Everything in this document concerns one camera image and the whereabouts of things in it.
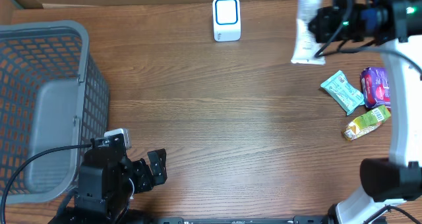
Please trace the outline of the white cosmetic tube gold cap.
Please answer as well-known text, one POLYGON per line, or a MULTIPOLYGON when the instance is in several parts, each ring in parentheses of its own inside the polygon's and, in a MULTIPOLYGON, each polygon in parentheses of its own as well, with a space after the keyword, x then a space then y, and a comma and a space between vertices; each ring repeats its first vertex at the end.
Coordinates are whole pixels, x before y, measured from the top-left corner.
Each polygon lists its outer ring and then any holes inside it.
POLYGON ((298 0, 296 16, 295 49, 291 62, 294 64, 324 65, 325 58, 316 58, 315 53, 320 49, 308 23, 317 15, 322 6, 322 0, 298 0))

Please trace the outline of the purple sanitary pad pack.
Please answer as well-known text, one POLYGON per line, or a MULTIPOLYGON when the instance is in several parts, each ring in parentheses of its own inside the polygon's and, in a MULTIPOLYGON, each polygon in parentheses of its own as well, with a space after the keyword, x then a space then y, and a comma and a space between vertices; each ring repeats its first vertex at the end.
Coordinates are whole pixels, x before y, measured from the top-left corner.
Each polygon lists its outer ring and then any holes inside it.
POLYGON ((373 109, 384 105, 390 109, 390 87, 385 68, 367 67, 360 74, 365 107, 373 109))

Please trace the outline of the green drink carton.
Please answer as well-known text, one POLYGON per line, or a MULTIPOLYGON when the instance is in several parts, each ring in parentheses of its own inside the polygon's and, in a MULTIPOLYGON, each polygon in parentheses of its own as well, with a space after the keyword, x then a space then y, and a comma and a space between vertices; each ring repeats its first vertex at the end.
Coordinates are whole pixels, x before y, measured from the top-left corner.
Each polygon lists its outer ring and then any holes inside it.
POLYGON ((346 140, 355 140, 374 131, 390 117, 390 111, 385 105, 378 106, 352 120, 343 129, 342 134, 346 140))

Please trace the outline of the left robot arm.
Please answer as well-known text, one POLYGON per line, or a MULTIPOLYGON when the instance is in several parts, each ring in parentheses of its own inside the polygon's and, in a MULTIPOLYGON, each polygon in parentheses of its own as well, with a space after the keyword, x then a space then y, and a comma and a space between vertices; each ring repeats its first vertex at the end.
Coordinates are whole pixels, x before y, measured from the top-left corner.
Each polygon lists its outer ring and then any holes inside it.
POLYGON ((50 221, 74 223, 156 223, 154 218, 130 208, 133 195, 151 191, 167 180, 166 150, 148 152, 131 161, 123 133, 93 138, 84 154, 78 185, 71 190, 50 221))

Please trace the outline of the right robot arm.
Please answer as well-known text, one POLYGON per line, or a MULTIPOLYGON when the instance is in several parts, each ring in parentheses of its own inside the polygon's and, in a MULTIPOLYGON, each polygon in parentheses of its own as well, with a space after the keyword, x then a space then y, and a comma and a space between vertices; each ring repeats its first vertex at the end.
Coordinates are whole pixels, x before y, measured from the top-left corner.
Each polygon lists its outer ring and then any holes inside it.
POLYGON ((308 28, 324 47, 369 38, 356 52, 379 53, 388 73, 389 156, 364 159, 360 187, 322 218, 323 223, 372 223, 421 196, 421 0, 333 0, 308 28))

